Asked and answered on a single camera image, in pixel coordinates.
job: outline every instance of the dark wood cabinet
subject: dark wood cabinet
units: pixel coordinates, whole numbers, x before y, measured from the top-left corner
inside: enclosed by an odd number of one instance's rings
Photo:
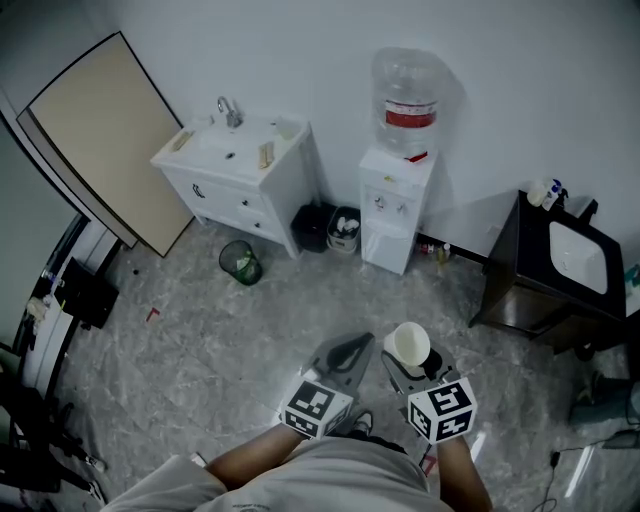
[[[570,281],[552,266],[549,223],[587,231],[607,257],[605,294]],[[624,318],[622,257],[617,242],[564,211],[534,208],[520,192],[483,272],[482,305],[469,326],[483,323],[550,345],[556,353],[592,345],[609,348]]]

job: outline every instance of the red label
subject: red label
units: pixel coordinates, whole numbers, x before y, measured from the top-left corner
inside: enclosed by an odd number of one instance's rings
[[[398,114],[397,112],[387,110],[386,121],[387,124],[399,126],[400,128],[425,128],[436,122],[436,113],[431,112],[430,114],[420,114],[415,116],[410,114]]]
[[[405,158],[405,160],[409,160],[409,162],[411,162],[412,164],[419,162],[420,160],[422,160],[423,158],[427,158],[429,156],[429,152],[425,151],[424,153],[421,153],[419,155],[416,156],[412,156],[411,158]]]

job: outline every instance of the gray t-shirt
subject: gray t-shirt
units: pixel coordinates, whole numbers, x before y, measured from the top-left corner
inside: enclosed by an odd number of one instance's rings
[[[408,456],[373,443],[324,438],[302,443],[276,469],[241,489],[174,456],[109,504],[105,512],[451,512],[427,493]]]

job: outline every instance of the cable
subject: cable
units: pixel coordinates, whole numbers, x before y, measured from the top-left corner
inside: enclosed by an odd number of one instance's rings
[[[558,458],[560,458],[559,452],[553,452],[553,455],[558,454]],[[553,478],[556,476],[556,468],[555,466],[551,466],[551,480],[549,480],[549,484],[547,485],[546,490],[544,491],[544,500],[538,503],[535,508],[531,512],[553,512],[555,508],[558,506],[558,500],[555,498],[549,498],[549,491],[551,490],[551,484],[553,483]],[[545,506],[548,503],[553,503],[553,506],[550,509],[545,510]]]
[[[549,498],[549,491],[551,490],[551,485],[553,484],[553,479],[556,476],[556,466],[558,465],[558,462],[560,462],[560,454],[563,452],[572,452],[575,450],[584,450],[585,448],[589,447],[589,446],[593,446],[595,444],[600,444],[603,443],[605,441],[609,441],[609,439],[612,439],[613,436],[609,436],[606,439],[600,439],[599,441],[594,441],[592,443],[589,444],[585,444],[584,446],[577,446],[575,448],[563,448],[562,450],[558,450],[555,452],[551,453],[551,460],[549,462],[549,465],[551,466],[551,480],[549,480],[549,484],[547,485],[547,488],[544,492],[544,500],[542,500],[540,503],[538,503],[535,507],[533,507],[533,509],[531,510],[531,512],[552,512],[553,510],[555,510],[555,508],[558,506],[558,500],[555,498]],[[553,506],[550,509],[546,509],[545,510],[545,506],[549,503],[553,503]]]

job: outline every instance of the marble floor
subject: marble floor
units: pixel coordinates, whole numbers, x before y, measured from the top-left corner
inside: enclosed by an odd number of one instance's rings
[[[265,273],[256,286],[236,283],[218,267],[231,240],[254,247]],[[542,500],[554,449],[583,446],[624,426],[579,430],[566,418],[572,397],[594,369],[625,376],[624,352],[581,363],[570,353],[467,322],[479,306],[480,265],[452,258],[439,266],[415,256],[404,276],[359,257],[303,253],[234,229],[193,222],[162,259],[138,244],[121,250],[107,278],[120,296],[104,329],[78,330],[64,360],[56,396],[75,410],[69,427],[109,465],[105,474],[59,457],[115,498],[171,454],[206,459],[262,432],[291,375],[325,339],[368,330],[376,353],[362,382],[362,405],[375,433],[418,460],[423,445],[397,409],[400,397],[380,362],[380,340],[399,322],[423,325],[446,345],[479,402],[475,429],[485,442],[477,465],[496,506],[529,511]],[[149,322],[151,308],[160,314]],[[597,449],[570,498],[564,498],[579,451],[562,455],[550,496],[557,511],[624,511],[640,496],[640,452]],[[432,477],[437,492],[437,475]],[[50,499],[59,510],[96,510],[63,484]]]

